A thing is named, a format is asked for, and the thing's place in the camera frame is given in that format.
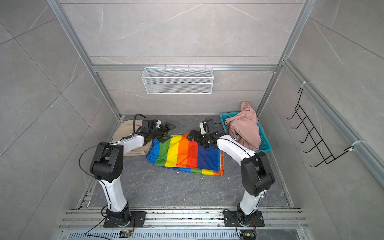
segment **gray floor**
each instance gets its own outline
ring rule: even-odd
[[[298,240],[296,229],[258,229],[256,240]]]
[[[198,129],[206,115],[147,116],[168,121],[177,126],[171,134],[186,134]],[[276,182],[263,198],[263,206],[288,206],[276,169],[272,165]],[[130,206],[236,206],[242,199],[240,166],[227,154],[224,156],[224,176],[208,176],[177,172],[150,164],[145,156],[124,157],[121,174],[124,196]],[[99,184],[91,197],[90,207],[106,205]]]

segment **black mounting plate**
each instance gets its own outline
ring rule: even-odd
[[[131,213],[131,217],[135,219],[135,228],[143,227],[147,212],[130,212],[130,213]],[[117,222],[107,217],[105,218],[103,227],[120,227],[119,225],[120,225],[120,222]],[[130,221],[128,225],[125,227],[132,227],[132,225],[133,225],[133,222]]]
[[[226,227],[236,227],[237,226],[239,220],[237,218],[236,211],[225,210],[223,212],[223,215],[224,215],[224,225]],[[255,220],[256,227],[264,227],[265,226],[263,214],[259,210],[256,211],[252,220]]]

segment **black wire rack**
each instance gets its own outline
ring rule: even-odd
[[[319,166],[320,164],[322,164],[323,162],[325,162],[326,164],[330,164],[331,162],[335,161],[336,159],[338,159],[339,157],[343,156],[343,155],[346,154],[347,152],[351,151],[351,150],[353,149],[353,146],[350,146],[350,147],[347,147],[346,149],[344,149],[344,150],[343,150],[343,153],[340,154],[340,155],[337,156],[337,157],[335,157],[335,156],[333,155],[333,153],[331,152],[331,150],[329,149],[329,147],[328,147],[327,144],[325,143],[323,137],[322,137],[322,136],[320,135],[320,133],[317,131],[317,129],[316,129],[315,126],[313,125],[311,119],[308,117],[308,115],[306,114],[306,112],[304,111],[304,109],[303,109],[303,108],[301,107],[301,105],[300,105],[300,99],[301,99],[301,95],[302,95],[302,93],[303,93],[303,89],[300,88],[298,93],[300,93],[300,97],[299,97],[299,100],[297,101],[297,105],[296,105],[296,107],[295,107],[295,112],[294,112],[294,114],[292,115],[291,118],[287,118],[287,119],[288,119],[288,120],[291,120],[295,115],[297,115],[297,116],[300,118],[301,122],[299,123],[299,125],[298,125],[297,127],[292,127],[292,129],[298,129],[298,128],[300,127],[300,125],[303,124],[304,127],[305,127],[305,129],[306,129],[307,132],[308,132],[308,133],[307,133],[307,136],[306,136],[305,139],[304,139],[304,141],[300,141],[300,140],[299,140],[299,142],[304,143],[305,141],[307,141],[308,136],[310,136],[311,139],[312,139],[312,141],[313,141],[313,143],[315,144],[315,146],[313,146],[313,148],[311,148],[309,151],[304,151],[304,150],[303,150],[303,152],[308,153],[308,152],[312,151],[314,148],[317,148],[317,150],[319,151],[321,157],[323,158],[323,161],[321,161],[319,164],[317,164],[317,165],[315,165],[315,166],[312,166],[312,165],[310,164],[310,166],[311,166],[311,167],[317,167],[317,166]],[[303,111],[305,117],[302,118],[302,117],[298,114],[297,111],[298,111],[299,109],[301,109],[301,110]],[[308,127],[308,126],[305,124],[305,122],[304,122],[305,119],[308,119],[308,121],[311,123],[312,127]],[[317,135],[319,135],[319,137],[320,137],[320,139],[321,139],[319,142],[316,143],[316,141],[314,140],[314,138],[313,138],[313,136],[312,136],[312,134],[311,134],[312,132],[313,132],[313,133],[316,132]],[[327,150],[328,150],[328,152],[329,152],[329,154],[330,154],[329,156],[327,156],[327,157],[324,157],[324,156],[323,156],[323,154],[321,153],[321,151],[320,151],[320,149],[319,149],[319,144],[320,144],[320,143],[324,143],[325,147],[327,148]]]

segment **pink garment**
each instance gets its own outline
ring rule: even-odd
[[[241,103],[241,112],[236,116],[227,118],[228,134],[242,146],[257,151],[261,143],[259,126],[257,126],[256,112],[247,102]]]

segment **orange wire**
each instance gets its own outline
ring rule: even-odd
[[[254,229],[252,234],[255,234],[255,232],[256,232],[256,222],[255,222],[255,220],[253,220],[253,224],[255,225],[255,229]]]
[[[135,218],[132,218],[133,219],[133,224],[132,224],[132,235],[133,235],[133,231],[135,230]]]

